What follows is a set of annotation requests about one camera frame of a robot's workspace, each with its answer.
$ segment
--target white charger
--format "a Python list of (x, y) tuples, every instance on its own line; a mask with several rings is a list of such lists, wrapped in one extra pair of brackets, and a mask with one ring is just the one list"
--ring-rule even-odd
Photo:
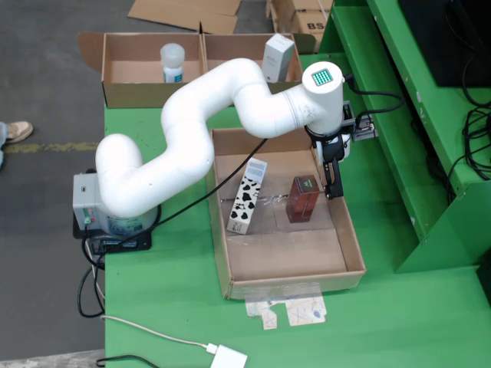
[(210, 368), (244, 368), (246, 365), (247, 356), (229, 347), (209, 343), (206, 351), (215, 354)]

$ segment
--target white plastic bottle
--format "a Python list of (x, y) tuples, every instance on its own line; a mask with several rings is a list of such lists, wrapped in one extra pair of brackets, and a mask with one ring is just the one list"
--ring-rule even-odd
[(186, 52), (180, 44), (166, 44), (160, 49), (164, 83), (179, 83), (183, 81), (185, 55)]

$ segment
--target yellow floor line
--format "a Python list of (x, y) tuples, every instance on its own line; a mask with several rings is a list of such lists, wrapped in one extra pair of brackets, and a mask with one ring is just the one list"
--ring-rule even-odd
[(44, 151), (67, 152), (67, 151), (95, 151), (98, 142), (82, 143), (49, 143), (49, 144), (8, 144), (2, 147), (4, 153), (37, 153)]

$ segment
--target white cable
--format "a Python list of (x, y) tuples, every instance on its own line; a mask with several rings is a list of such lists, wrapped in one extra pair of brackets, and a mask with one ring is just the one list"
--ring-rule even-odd
[[(91, 250), (89, 248), (88, 239), (85, 241), (85, 249), (87, 249), (87, 254), (89, 255), (89, 258), (91, 259), (91, 261), (93, 261), (94, 259), (92, 258), (92, 253), (91, 253)], [(95, 267), (93, 265), (92, 265), (92, 275), (95, 278)], [(98, 282), (96, 283), (96, 286), (97, 286), (97, 291), (99, 291), (99, 294), (101, 295), (101, 297), (104, 299), (104, 301), (106, 301), (106, 296), (104, 295), (101, 288), (99, 287)]]
[(181, 339), (177, 339), (175, 337), (172, 337), (172, 336), (167, 336), (167, 335), (164, 335), (163, 333), (159, 333), (159, 332), (156, 332), (154, 330), (151, 330), (150, 328), (146, 328), (146, 327), (143, 327), (143, 326), (140, 326), (139, 324), (135, 324), (133, 322), (130, 322), (128, 320), (124, 320), (123, 318), (118, 318), (118, 317), (112, 317), (112, 316), (101, 316), (101, 320), (104, 320), (104, 319), (109, 319), (109, 320), (117, 320), (118, 322), (121, 322), (122, 324), (128, 324), (130, 326), (133, 326), (133, 327), (136, 327), (136, 328), (139, 328), (140, 330), (143, 330), (143, 331), (146, 331), (150, 334), (153, 334), (153, 335), (156, 335), (158, 337), (163, 337), (164, 339), (168, 339), (168, 340), (172, 340), (172, 341), (176, 341), (177, 343), (187, 343), (189, 345), (196, 345), (197, 347), (202, 347), (203, 349), (206, 349), (206, 351), (208, 351), (209, 353), (212, 353), (211, 351), (209, 351), (209, 346), (206, 345), (205, 343), (196, 343), (194, 341), (188, 341), (188, 340), (181, 340)]
[(321, 3), (321, 0), (317, 0), (317, 3), (321, 7), (322, 15), (324, 15), (324, 19), (327, 22), (328, 21), (328, 15), (325, 13), (325, 9), (324, 9), (323, 4)]

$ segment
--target green led grid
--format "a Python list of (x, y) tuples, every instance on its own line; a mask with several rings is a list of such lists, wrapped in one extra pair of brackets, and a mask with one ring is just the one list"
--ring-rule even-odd
[(332, 77), (327, 69), (323, 69), (321, 71), (313, 73), (312, 78), (314, 78), (314, 82), (318, 86), (321, 86), (322, 84), (326, 84), (332, 81)]

